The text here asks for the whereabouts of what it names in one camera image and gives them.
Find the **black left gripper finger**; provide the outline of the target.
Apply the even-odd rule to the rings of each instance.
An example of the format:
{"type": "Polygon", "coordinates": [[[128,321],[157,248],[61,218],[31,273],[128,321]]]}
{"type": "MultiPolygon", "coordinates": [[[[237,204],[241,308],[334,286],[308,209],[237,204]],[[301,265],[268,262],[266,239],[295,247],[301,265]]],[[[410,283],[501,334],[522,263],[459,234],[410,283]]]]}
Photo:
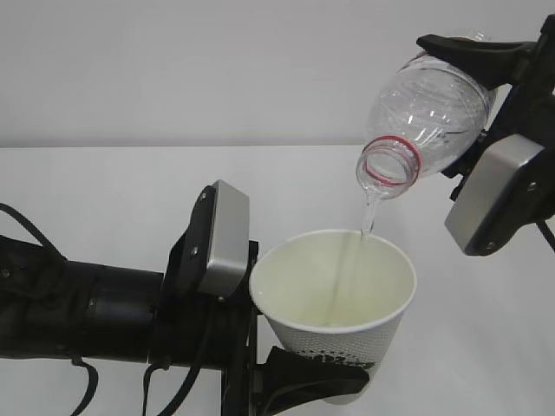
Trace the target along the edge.
{"type": "Polygon", "coordinates": [[[369,383],[369,374],[359,367],[306,358],[278,347],[253,375],[256,415],[277,415],[315,400],[360,393],[369,383]]]}

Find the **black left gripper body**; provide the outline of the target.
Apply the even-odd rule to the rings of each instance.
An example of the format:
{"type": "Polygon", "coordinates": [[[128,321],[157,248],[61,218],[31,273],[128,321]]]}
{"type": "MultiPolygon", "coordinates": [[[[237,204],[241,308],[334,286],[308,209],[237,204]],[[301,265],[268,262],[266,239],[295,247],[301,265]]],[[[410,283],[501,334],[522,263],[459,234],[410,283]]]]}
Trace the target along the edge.
{"type": "Polygon", "coordinates": [[[207,274],[208,243],[187,236],[172,247],[156,311],[147,374],[187,367],[186,378],[161,414],[174,415],[192,391],[199,372],[221,372],[219,409],[223,415],[250,415],[251,375],[257,358],[257,310],[248,293],[258,243],[243,243],[247,260],[238,287],[228,297],[200,289],[207,274]]]}

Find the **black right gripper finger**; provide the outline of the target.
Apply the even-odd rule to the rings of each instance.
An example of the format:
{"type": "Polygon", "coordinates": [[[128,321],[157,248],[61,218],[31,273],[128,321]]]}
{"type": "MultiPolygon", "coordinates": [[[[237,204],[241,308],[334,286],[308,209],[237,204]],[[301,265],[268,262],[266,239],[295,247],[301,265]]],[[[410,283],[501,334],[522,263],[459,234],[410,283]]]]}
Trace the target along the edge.
{"type": "Polygon", "coordinates": [[[432,34],[419,37],[416,44],[488,90],[517,83],[536,47],[536,42],[478,42],[432,34]]]}

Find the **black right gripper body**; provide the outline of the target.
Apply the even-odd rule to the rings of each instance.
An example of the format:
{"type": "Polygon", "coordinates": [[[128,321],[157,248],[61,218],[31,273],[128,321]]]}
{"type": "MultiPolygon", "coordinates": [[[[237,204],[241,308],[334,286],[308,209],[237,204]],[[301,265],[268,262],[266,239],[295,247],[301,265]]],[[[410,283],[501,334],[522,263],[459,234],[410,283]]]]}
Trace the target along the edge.
{"type": "Polygon", "coordinates": [[[525,170],[524,177],[542,187],[554,178],[554,15],[544,21],[525,73],[511,87],[492,125],[470,149],[443,173],[462,176],[451,195],[456,199],[480,156],[493,143],[520,134],[544,150],[525,170]]]}

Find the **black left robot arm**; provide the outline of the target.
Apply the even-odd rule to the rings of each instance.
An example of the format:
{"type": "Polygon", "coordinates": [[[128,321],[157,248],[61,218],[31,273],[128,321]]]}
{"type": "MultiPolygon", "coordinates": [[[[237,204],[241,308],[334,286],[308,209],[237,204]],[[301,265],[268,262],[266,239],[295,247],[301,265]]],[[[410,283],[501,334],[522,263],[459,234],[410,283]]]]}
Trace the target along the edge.
{"type": "Polygon", "coordinates": [[[221,373],[223,415],[274,415],[295,406],[358,393],[359,367],[318,354],[313,359],[273,348],[257,361],[258,310],[243,277],[228,299],[200,292],[201,253],[178,242],[165,273],[71,262],[46,247],[1,240],[1,355],[61,359],[88,369],[81,407],[93,399],[92,358],[145,362],[146,376],[188,367],[164,408],[174,414],[202,369],[221,373]]]}

